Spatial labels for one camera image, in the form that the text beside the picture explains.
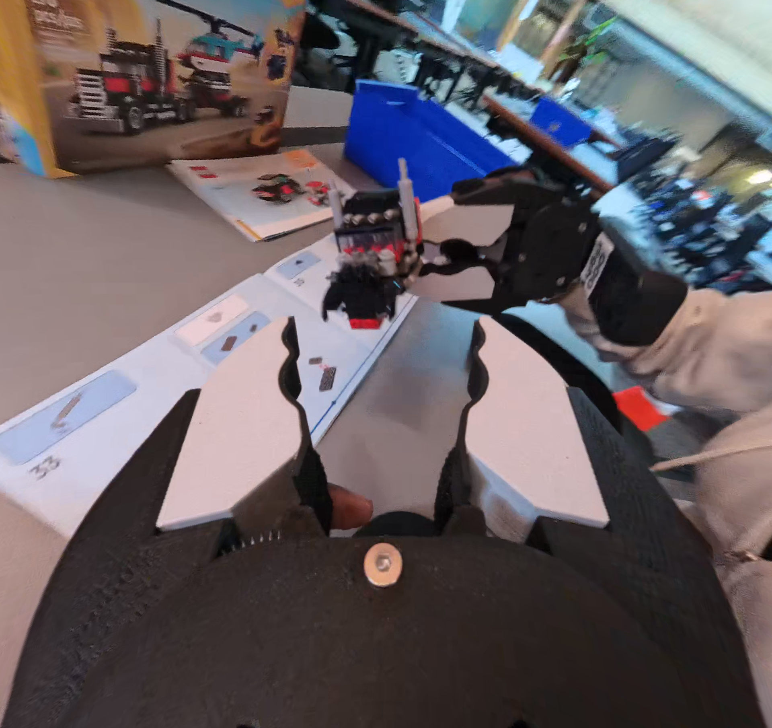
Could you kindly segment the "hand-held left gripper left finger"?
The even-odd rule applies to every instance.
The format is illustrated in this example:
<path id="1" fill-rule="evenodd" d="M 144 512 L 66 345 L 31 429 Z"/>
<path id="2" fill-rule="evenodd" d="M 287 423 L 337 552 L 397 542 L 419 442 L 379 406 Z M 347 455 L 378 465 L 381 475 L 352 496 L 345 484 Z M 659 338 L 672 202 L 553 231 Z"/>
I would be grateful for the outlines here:
<path id="1" fill-rule="evenodd" d="M 299 402 L 293 317 L 280 317 L 230 353 L 198 393 L 157 528 L 232 519 L 242 534 L 328 534 L 333 503 Z"/>

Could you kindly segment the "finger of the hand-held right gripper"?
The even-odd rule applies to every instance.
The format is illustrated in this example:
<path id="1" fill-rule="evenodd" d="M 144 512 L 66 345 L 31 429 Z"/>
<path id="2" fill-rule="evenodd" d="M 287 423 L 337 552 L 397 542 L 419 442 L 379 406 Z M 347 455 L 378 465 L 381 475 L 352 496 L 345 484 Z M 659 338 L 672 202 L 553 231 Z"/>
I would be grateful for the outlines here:
<path id="1" fill-rule="evenodd" d="M 497 313 L 498 251 L 497 245 L 425 244 L 413 296 L 479 314 Z"/>
<path id="2" fill-rule="evenodd" d="M 475 247 L 492 245 L 511 225 L 515 205 L 462 204 L 445 195 L 420 204 L 424 242 L 460 240 Z"/>

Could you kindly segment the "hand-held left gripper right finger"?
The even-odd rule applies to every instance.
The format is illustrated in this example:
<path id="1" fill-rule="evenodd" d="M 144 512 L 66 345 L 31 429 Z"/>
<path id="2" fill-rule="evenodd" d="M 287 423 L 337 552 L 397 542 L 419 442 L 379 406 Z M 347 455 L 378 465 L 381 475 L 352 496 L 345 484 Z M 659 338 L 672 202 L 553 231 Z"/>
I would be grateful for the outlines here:
<path id="1" fill-rule="evenodd" d="M 590 441 L 610 438 L 611 422 L 494 319 L 474 323 L 468 363 L 468 404 L 435 497 L 439 533 L 526 540 L 541 518 L 607 529 Z"/>

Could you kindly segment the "lego truck model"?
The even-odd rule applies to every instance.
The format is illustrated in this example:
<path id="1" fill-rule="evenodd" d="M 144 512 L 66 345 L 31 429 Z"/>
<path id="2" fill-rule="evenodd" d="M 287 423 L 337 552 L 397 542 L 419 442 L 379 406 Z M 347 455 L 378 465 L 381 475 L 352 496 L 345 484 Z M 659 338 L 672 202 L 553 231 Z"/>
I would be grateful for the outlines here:
<path id="1" fill-rule="evenodd" d="M 341 313 L 354 330 L 380 329 L 394 320 L 398 298 L 419 271 L 420 203 L 405 158 L 398 169 L 395 189 L 345 197 L 329 184 L 337 257 L 321 304 L 325 322 Z"/>

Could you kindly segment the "blue plastic bin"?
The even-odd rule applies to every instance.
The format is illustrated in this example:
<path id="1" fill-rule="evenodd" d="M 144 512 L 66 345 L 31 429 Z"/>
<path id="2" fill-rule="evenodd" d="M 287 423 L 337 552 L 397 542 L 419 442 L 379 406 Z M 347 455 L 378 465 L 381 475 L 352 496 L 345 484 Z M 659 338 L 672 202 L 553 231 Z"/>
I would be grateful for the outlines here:
<path id="1" fill-rule="evenodd" d="M 405 160 L 420 202 L 516 164 L 417 88 L 366 79 L 355 83 L 344 156 L 386 188 L 398 186 Z"/>

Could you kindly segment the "open lego instruction booklet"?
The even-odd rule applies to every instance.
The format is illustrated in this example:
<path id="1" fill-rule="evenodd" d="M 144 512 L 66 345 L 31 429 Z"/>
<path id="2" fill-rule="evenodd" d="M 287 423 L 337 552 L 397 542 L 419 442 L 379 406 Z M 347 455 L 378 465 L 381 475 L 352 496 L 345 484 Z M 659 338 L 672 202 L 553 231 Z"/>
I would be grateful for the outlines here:
<path id="1" fill-rule="evenodd" d="M 296 321 L 303 406 L 314 447 L 407 319 L 397 299 L 379 329 L 321 316 L 336 269 L 327 240 L 245 279 L 175 325 L 2 424 L 2 493 L 64 537 L 181 396 L 279 317 Z"/>

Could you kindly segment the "closed lego instruction booklet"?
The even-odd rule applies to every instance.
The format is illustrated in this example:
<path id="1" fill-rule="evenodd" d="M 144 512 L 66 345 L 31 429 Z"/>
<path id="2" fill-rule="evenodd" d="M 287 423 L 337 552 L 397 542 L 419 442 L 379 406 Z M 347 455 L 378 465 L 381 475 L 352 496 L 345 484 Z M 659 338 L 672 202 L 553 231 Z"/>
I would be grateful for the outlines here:
<path id="1" fill-rule="evenodd" d="M 252 242 L 330 221 L 330 182 L 355 189 L 308 150 L 219 160 L 173 160 L 169 172 Z"/>

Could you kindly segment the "lego set cardboard box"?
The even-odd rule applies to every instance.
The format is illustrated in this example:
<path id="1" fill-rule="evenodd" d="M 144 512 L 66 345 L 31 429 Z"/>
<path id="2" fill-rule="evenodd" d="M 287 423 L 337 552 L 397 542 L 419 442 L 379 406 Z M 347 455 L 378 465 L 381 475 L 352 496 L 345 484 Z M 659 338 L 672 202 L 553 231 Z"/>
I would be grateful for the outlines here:
<path id="1" fill-rule="evenodd" d="M 2 160 L 48 178 L 278 150 L 308 0 L 1 0 Z"/>

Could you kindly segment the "person's left hand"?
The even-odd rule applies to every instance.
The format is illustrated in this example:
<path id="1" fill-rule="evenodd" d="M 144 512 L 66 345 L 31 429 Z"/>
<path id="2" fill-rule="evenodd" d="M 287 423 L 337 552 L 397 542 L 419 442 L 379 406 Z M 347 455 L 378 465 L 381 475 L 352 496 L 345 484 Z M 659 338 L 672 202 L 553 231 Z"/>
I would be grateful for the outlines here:
<path id="1" fill-rule="evenodd" d="M 328 491 L 333 503 L 332 530 L 356 530 L 372 520 L 374 505 L 365 496 L 336 484 L 329 484 Z"/>

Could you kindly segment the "long wooden office desk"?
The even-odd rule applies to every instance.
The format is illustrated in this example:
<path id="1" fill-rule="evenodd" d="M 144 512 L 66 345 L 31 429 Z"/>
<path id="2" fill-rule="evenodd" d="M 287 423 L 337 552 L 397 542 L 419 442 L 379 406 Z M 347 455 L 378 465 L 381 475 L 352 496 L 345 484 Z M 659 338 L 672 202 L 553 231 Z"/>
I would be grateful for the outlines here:
<path id="1" fill-rule="evenodd" d="M 405 47 L 419 53 L 421 59 L 413 83 L 415 87 L 422 87 L 429 81 L 432 66 L 456 65 L 451 77 L 453 87 L 465 74 L 476 74 L 475 104 L 481 105 L 494 127 L 503 128 L 503 137 L 512 137 L 531 150 L 533 163 L 550 171 L 552 177 L 578 179 L 580 185 L 590 190 L 594 200 L 614 188 L 611 182 L 581 163 L 556 140 L 517 115 L 502 99 L 486 94 L 489 86 L 508 87 L 515 81 L 511 76 L 505 76 L 501 67 L 485 62 L 477 53 L 449 41 L 428 21 L 416 25 L 371 0 L 310 0 L 310 3 L 322 14 L 363 28 L 365 38 L 354 59 L 353 79 L 373 79 L 377 57 L 388 46 Z"/>

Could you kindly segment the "red object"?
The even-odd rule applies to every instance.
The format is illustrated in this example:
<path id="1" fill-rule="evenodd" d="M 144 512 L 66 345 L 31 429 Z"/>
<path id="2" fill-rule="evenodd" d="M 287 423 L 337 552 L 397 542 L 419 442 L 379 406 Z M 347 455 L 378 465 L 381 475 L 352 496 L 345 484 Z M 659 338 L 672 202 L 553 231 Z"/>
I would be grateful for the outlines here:
<path id="1" fill-rule="evenodd" d="M 641 386 L 615 391 L 612 396 L 621 414 L 643 433 L 650 432 L 671 417 L 671 413 L 655 402 Z"/>

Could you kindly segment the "blue box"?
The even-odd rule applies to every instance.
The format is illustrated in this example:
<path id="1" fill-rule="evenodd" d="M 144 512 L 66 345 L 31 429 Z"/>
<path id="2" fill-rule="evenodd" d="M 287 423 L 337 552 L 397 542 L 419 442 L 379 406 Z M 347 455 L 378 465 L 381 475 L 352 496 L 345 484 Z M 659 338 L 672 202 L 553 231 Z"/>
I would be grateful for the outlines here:
<path id="1" fill-rule="evenodd" d="M 588 123 L 546 96 L 538 100 L 529 123 L 565 150 L 585 144 L 593 136 Z"/>

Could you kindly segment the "green potted plant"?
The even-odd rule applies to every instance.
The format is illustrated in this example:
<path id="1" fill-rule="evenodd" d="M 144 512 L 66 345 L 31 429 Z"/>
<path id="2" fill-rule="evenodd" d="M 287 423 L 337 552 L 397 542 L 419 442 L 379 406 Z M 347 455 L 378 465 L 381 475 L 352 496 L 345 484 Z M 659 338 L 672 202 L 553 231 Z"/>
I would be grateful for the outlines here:
<path id="1" fill-rule="evenodd" d="M 599 40 L 607 33 L 617 20 L 617 15 L 602 22 L 588 33 L 576 37 L 559 55 L 550 81 L 553 84 L 565 85 L 569 80 L 578 75 L 581 68 L 593 60 L 605 55 L 601 50 Z"/>

